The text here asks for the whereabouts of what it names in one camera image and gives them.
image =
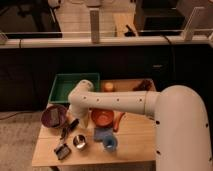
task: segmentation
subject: cable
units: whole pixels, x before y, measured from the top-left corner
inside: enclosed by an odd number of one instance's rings
[[[9,119],[13,116],[16,116],[16,115],[20,115],[20,114],[24,114],[24,113],[35,113],[37,111],[23,111],[23,112],[16,112],[16,113],[13,113],[11,115],[8,115],[8,116],[4,116],[4,117],[1,117],[0,120],[6,120],[6,119]]]
[[[21,41],[22,39],[19,40],[19,49],[21,49]]]
[[[164,39],[166,39],[166,41],[169,43],[170,48],[171,48],[172,62],[173,62],[173,81],[174,81],[174,80],[176,80],[176,62],[175,62],[176,56],[175,56],[175,50],[174,50],[172,42],[169,40],[169,38],[167,36],[165,36],[165,35],[160,35],[160,36],[162,36]]]

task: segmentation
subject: purple bowl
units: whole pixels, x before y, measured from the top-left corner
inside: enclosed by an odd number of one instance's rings
[[[51,111],[54,109],[57,109],[58,111],[59,125],[57,126],[52,126],[51,124]],[[43,114],[41,116],[41,123],[47,128],[59,128],[63,126],[67,121],[66,113],[66,107],[64,107],[63,105],[54,104],[43,111]]]

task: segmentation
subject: wooden table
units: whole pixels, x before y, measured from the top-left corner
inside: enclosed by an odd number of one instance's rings
[[[118,91],[132,90],[141,80],[113,80]],[[126,113],[120,122],[119,131],[114,133],[118,140],[115,152],[104,150],[102,143],[93,141],[94,124],[90,120],[87,129],[77,127],[67,139],[72,153],[62,161],[59,161],[53,152],[57,146],[61,129],[49,129],[41,126],[36,148],[34,151],[32,166],[62,166],[62,165],[86,165],[107,163],[128,163],[155,160],[155,129],[154,121],[143,115]],[[73,137],[77,134],[86,136],[88,146],[83,151],[77,150],[73,144]]]
[[[126,25],[133,30],[136,36],[138,36],[138,32],[133,24],[134,14],[133,13],[115,13],[113,14],[115,27],[116,27],[116,35],[117,37],[125,37],[124,33],[128,31]]]

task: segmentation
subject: small metal container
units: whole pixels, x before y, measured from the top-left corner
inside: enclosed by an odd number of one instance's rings
[[[86,144],[86,138],[83,135],[76,135],[73,139],[73,145],[79,150],[84,149]]]

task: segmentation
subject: glass panel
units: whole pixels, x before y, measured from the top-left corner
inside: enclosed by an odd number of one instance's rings
[[[195,7],[205,8],[202,17],[194,18],[195,34],[208,36],[213,28],[210,0],[100,0],[97,9],[86,6],[89,0],[59,1],[1,0],[0,31],[11,39],[89,39],[90,12],[99,9],[99,24],[92,22],[92,31],[97,35],[99,26],[100,38],[179,36]]]

